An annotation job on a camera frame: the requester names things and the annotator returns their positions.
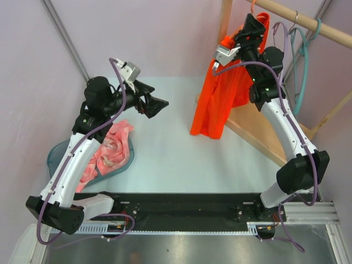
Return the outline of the orange plastic hanger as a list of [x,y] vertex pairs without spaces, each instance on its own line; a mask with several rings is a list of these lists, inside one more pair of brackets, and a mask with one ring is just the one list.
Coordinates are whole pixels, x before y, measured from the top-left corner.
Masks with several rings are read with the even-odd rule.
[[256,3],[256,0],[251,1],[250,11],[252,15],[254,15],[255,3]]

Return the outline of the orange shorts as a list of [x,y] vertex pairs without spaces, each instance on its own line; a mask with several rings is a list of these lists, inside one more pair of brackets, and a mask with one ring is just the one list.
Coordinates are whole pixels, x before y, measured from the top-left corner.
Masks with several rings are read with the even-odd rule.
[[220,139],[232,108],[249,103],[249,88],[253,82],[244,67],[214,76],[214,62],[213,59],[209,64],[190,134]]

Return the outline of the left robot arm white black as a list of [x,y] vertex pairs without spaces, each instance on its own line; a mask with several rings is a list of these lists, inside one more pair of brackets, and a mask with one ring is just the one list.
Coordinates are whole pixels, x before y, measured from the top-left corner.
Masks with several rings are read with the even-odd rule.
[[29,196],[26,201],[27,209],[39,225],[45,224],[72,235],[88,219],[105,215],[114,220],[121,215],[122,207],[116,195],[100,192],[86,199],[74,200],[76,187],[112,126],[113,115],[118,116],[134,107],[139,113],[152,118],[168,106],[168,101],[153,97],[152,92],[152,86],[138,80],[132,83],[123,81],[117,88],[103,76],[87,82],[85,101],[54,176],[39,196]]

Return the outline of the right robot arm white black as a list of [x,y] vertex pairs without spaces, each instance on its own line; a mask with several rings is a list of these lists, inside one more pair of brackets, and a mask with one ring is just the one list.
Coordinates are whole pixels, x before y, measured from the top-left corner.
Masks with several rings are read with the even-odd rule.
[[239,48],[238,57],[253,81],[249,90],[250,102],[255,104],[271,124],[283,147],[286,164],[276,173],[276,182],[262,192],[261,202],[254,206],[254,215],[261,221],[273,215],[273,207],[302,199],[300,192],[313,190],[313,206],[318,198],[321,183],[330,162],[327,151],[320,151],[304,134],[290,110],[281,88],[279,74],[283,70],[284,52],[274,46],[257,49],[264,41],[267,29],[263,22],[248,14],[243,28],[234,36]]

